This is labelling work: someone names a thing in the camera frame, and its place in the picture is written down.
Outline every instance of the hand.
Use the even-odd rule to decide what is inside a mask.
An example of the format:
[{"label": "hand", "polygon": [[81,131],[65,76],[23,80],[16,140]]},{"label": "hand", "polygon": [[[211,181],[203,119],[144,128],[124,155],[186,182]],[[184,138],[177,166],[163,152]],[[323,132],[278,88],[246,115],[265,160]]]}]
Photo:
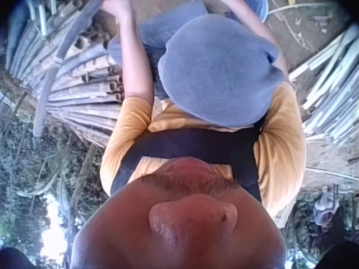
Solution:
[{"label": "hand", "polygon": [[134,16],[134,8],[131,0],[105,0],[102,9],[119,20]]},{"label": "hand", "polygon": [[232,9],[233,5],[236,4],[237,6],[239,6],[238,4],[242,5],[245,4],[247,5],[247,3],[245,2],[245,0],[220,0],[226,7],[228,7],[230,10]]}]

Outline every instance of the black vest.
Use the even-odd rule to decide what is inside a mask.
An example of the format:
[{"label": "black vest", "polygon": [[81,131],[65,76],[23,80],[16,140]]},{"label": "black vest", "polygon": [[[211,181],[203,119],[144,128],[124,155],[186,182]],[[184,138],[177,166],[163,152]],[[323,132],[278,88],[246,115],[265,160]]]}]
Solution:
[{"label": "black vest", "polygon": [[142,157],[172,159],[190,156],[209,164],[229,164],[238,184],[261,201],[253,145],[258,140],[263,121],[264,118],[252,128],[232,133],[197,128],[146,131],[122,159],[111,186],[111,195],[128,183]]}]

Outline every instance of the mustache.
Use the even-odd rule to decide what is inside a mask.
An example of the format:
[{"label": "mustache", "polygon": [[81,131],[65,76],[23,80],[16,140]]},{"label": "mustache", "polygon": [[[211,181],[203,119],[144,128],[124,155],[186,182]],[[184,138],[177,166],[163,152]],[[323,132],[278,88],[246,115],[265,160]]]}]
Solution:
[{"label": "mustache", "polygon": [[137,179],[144,184],[176,196],[193,194],[219,194],[241,188],[235,179],[223,178],[220,175],[208,177],[179,177],[176,175],[149,174]]}]

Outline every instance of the nose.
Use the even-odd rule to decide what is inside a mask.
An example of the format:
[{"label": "nose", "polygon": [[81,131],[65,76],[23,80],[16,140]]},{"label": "nose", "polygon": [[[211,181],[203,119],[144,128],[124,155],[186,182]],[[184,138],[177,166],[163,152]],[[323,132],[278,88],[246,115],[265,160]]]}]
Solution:
[{"label": "nose", "polygon": [[167,248],[180,247],[193,255],[224,243],[232,234],[237,218],[233,204],[205,194],[159,203],[149,213],[152,231]]}]

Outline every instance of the wooden stick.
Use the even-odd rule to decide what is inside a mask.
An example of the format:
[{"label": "wooden stick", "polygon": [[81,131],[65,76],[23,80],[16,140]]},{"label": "wooden stick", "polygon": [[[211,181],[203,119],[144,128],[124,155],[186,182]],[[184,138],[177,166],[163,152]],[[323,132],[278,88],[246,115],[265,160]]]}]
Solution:
[{"label": "wooden stick", "polygon": [[67,218],[67,242],[68,242],[68,249],[72,249],[73,241],[75,240],[76,235],[76,228],[75,228],[75,218],[76,218],[76,210],[77,204],[81,198],[82,191],[86,184],[86,179],[88,177],[88,173],[90,167],[92,166],[92,161],[97,153],[97,147],[92,145],[89,147],[89,150],[86,154],[85,160],[82,164],[82,168],[80,170],[79,176],[77,177],[76,187],[73,191],[70,200],[70,208]]}]

